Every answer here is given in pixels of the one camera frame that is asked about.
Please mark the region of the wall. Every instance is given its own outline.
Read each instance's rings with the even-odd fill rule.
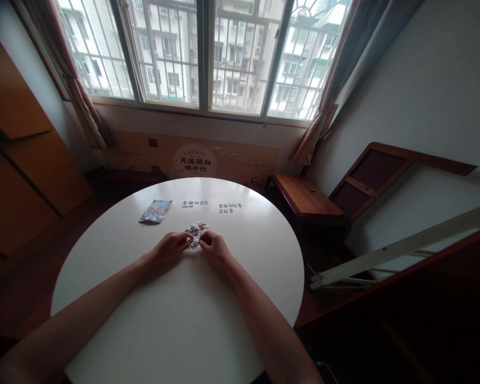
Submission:
[[[0,42],[22,74],[37,101],[68,147],[82,172],[100,166],[99,153],[92,151],[79,124],[71,116],[71,103],[62,102],[23,24],[12,5],[0,1]]]
[[[372,141],[478,165],[459,177],[413,167],[353,226],[358,255],[480,206],[480,1],[426,0],[317,151],[330,194]]]

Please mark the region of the round white table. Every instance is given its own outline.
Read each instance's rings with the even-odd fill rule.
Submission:
[[[158,225],[138,222],[156,200],[173,200]],[[208,201],[183,208],[183,201]],[[219,213],[220,203],[241,203]],[[302,254],[280,211],[260,194],[211,178],[167,181],[120,201],[81,236],[64,263],[51,314],[152,249],[171,231],[207,221],[286,320],[297,318],[304,286]],[[234,292],[202,249],[133,290],[66,367],[74,384],[241,383],[263,366]]]

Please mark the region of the wooden cabinet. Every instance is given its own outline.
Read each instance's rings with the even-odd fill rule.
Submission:
[[[3,141],[0,148],[61,215],[91,197],[91,187],[56,131]]]
[[[0,153],[0,252],[12,254],[58,218]]]
[[[52,123],[0,43],[1,133],[12,140],[52,130]]]

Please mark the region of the printed banner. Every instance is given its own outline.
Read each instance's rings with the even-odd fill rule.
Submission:
[[[263,191],[275,173],[279,148],[112,131],[117,143],[104,149],[110,169],[163,172],[170,179],[215,177]]]

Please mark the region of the hand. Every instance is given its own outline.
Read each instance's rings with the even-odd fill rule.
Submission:
[[[188,232],[169,232],[151,251],[141,257],[150,267],[180,255],[192,244],[194,237]]]
[[[199,245],[209,259],[220,267],[226,266],[230,260],[234,259],[224,238],[213,231],[208,230],[203,233],[199,238]]]

